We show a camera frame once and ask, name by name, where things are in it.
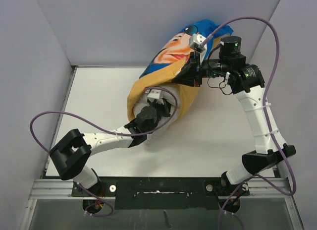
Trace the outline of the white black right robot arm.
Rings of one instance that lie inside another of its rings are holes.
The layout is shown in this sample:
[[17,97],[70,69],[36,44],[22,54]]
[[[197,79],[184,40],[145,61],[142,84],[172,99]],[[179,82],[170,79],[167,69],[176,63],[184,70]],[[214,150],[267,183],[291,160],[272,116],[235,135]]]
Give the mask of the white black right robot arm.
[[241,54],[242,39],[222,37],[215,47],[219,50],[217,59],[204,58],[207,51],[204,40],[202,35],[191,36],[189,47],[193,52],[172,82],[199,87],[203,78],[222,77],[240,102],[251,127],[255,150],[244,154],[240,165],[222,174],[220,188],[231,195],[239,183],[292,157],[296,149],[286,143],[277,128],[270,103],[264,97],[262,73],[256,65],[246,63],[246,57]]

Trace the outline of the white pillow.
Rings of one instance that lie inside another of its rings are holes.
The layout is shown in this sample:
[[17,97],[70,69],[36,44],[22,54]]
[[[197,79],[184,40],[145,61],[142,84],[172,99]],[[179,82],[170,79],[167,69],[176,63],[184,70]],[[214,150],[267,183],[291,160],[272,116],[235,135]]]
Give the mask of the white pillow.
[[180,116],[179,89],[174,84],[159,85],[145,90],[133,106],[133,115],[139,130],[148,132],[145,144],[161,136]]

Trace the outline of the blue yellow Mickey pillowcase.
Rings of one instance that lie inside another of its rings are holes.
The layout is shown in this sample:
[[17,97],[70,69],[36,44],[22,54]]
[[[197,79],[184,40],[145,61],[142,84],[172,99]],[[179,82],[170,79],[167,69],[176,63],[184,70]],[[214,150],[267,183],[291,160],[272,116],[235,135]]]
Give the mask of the blue yellow Mickey pillowcase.
[[[129,121],[133,120],[136,116],[137,103],[141,103],[140,97],[144,89],[171,84],[171,80],[176,77],[176,73],[188,61],[190,53],[193,52],[189,47],[190,37],[196,33],[207,37],[218,26],[220,25],[209,19],[194,22],[185,26],[163,46],[131,88],[127,97],[127,117]],[[206,44],[207,54],[205,55],[205,59],[211,49],[219,44],[222,37],[231,36],[232,34],[233,29],[228,25],[217,31]],[[199,90],[199,88],[176,84],[176,94],[180,99],[177,111],[179,114],[176,114],[178,116],[176,120],[186,114]]]

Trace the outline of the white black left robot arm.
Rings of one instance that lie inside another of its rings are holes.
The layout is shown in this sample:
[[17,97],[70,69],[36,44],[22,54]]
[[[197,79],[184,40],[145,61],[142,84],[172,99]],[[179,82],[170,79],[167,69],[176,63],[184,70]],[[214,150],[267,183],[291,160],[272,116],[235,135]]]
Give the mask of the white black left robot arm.
[[50,158],[61,180],[73,180],[83,190],[94,196],[100,192],[101,183],[95,172],[86,163],[90,156],[100,152],[138,146],[162,125],[160,122],[171,118],[176,112],[167,99],[148,101],[136,117],[128,124],[109,133],[81,133],[70,130],[50,150]]

